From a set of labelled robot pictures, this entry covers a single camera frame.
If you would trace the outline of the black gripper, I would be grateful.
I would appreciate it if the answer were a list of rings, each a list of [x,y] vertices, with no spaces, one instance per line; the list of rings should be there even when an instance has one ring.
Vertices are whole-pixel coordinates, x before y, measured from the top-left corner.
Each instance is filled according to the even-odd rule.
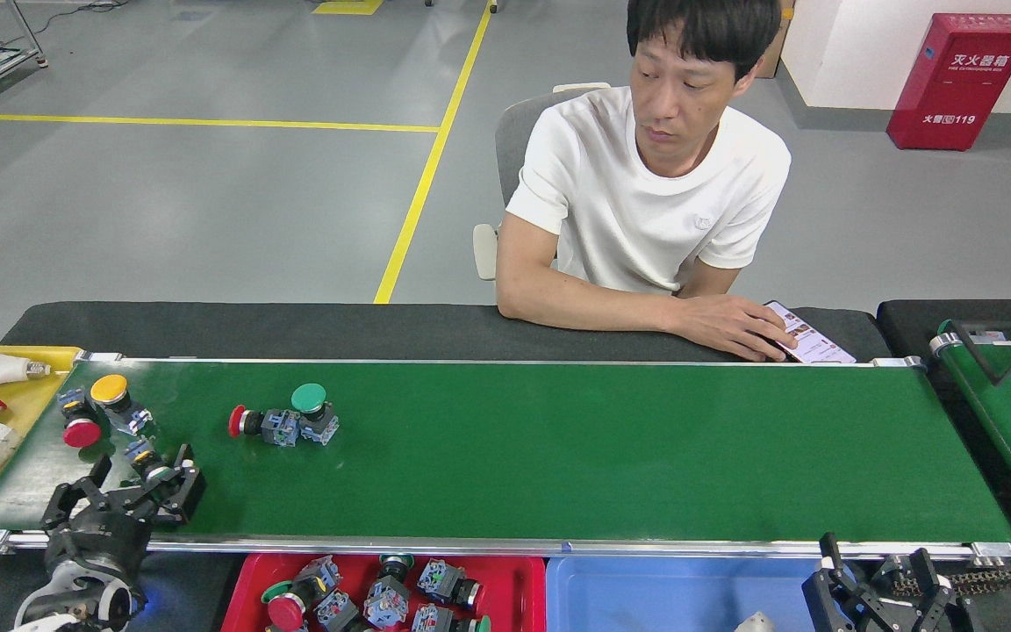
[[[151,521],[184,525],[191,520],[207,488],[191,444],[180,445],[173,463],[164,463],[151,443],[130,444],[125,456],[140,483],[115,491],[115,507],[121,511],[113,511],[113,501],[101,489],[112,466],[107,455],[92,465],[88,476],[54,489],[40,519],[49,539],[49,572],[69,563],[85,575],[135,585],[153,533]]]

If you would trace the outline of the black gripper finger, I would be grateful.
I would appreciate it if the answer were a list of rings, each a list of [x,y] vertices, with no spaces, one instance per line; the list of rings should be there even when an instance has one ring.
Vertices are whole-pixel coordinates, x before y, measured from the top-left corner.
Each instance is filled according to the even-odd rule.
[[[803,581],[802,592],[817,631],[900,631],[893,608],[871,586],[858,583],[845,569],[835,533],[819,540],[817,571]]]
[[[939,575],[927,549],[911,553],[910,564],[921,600],[907,631],[958,631],[958,620],[951,619],[956,593],[950,580]]]

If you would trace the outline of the person's right hand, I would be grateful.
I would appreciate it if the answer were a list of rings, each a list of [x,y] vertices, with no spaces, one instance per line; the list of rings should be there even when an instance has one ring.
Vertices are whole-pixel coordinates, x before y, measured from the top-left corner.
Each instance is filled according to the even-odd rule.
[[[743,360],[782,363],[786,350],[797,348],[797,340],[786,332],[782,317],[746,298],[727,293],[670,297],[666,307],[666,332]]]

